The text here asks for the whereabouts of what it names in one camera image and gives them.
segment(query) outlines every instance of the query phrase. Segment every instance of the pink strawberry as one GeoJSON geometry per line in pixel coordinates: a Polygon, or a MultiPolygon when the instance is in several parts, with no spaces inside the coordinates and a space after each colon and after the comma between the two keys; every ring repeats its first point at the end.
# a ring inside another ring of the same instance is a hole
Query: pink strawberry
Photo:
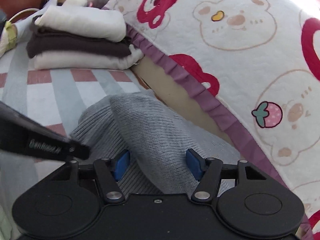
{"type": "Polygon", "coordinates": [[[256,122],[261,128],[276,127],[283,116],[282,109],[278,104],[267,101],[261,102],[251,114],[256,118],[256,122]]]}

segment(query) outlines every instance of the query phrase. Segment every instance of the screw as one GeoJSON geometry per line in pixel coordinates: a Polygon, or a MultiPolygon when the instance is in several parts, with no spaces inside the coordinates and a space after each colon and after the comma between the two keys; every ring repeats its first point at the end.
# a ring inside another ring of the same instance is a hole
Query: screw
{"type": "Polygon", "coordinates": [[[206,191],[198,191],[198,192],[195,193],[195,197],[197,199],[204,200],[204,199],[208,199],[210,197],[210,194],[208,192],[206,192],[206,191]]]}
{"type": "Polygon", "coordinates": [[[111,191],[111,192],[107,193],[107,198],[111,199],[111,200],[117,200],[121,197],[122,197],[122,194],[117,191],[111,191]]]}

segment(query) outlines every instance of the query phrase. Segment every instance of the black circular cover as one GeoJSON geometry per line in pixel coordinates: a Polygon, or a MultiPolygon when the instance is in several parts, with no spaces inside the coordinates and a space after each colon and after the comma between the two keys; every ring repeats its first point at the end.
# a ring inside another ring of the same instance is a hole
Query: black circular cover
{"type": "Polygon", "coordinates": [[[48,181],[21,195],[12,216],[22,231],[42,239],[70,236],[88,226],[99,212],[97,197],[71,181],[48,181]]]}
{"type": "Polygon", "coordinates": [[[299,198],[280,184],[261,180],[238,185],[224,192],[217,203],[220,217],[247,236],[286,236],[301,223],[304,207],[299,198]]]}

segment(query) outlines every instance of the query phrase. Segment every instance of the purple ruffled fabric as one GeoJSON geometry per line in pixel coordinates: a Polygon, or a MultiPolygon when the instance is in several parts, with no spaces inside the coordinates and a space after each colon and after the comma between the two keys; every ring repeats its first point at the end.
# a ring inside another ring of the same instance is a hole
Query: purple ruffled fabric
{"type": "MultiPolygon", "coordinates": [[[[130,25],[127,25],[127,36],[132,39],[132,44],[141,49],[155,64],[162,67],[167,75],[170,75],[187,91],[191,98],[198,102],[202,110],[207,112],[219,128],[230,137],[235,148],[246,160],[286,186],[247,129],[201,83],[130,25]]],[[[313,240],[312,230],[306,215],[304,215],[301,225],[306,232],[302,239],[313,240]]]]}

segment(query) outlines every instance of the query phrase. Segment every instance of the cream folded garment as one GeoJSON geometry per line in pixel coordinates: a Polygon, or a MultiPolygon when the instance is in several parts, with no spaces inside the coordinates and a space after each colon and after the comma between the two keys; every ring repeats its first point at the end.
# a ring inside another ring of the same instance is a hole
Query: cream folded garment
{"type": "Polygon", "coordinates": [[[34,57],[35,69],[52,68],[108,68],[127,69],[143,58],[140,49],[132,44],[129,46],[131,55],[118,58],[102,56],[78,51],[46,51],[34,57]]]}
{"type": "Polygon", "coordinates": [[[49,6],[35,20],[35,25],[113,42],[123,40],[126,35],[126,24],[121,12],[93,7],[49,6]]]}

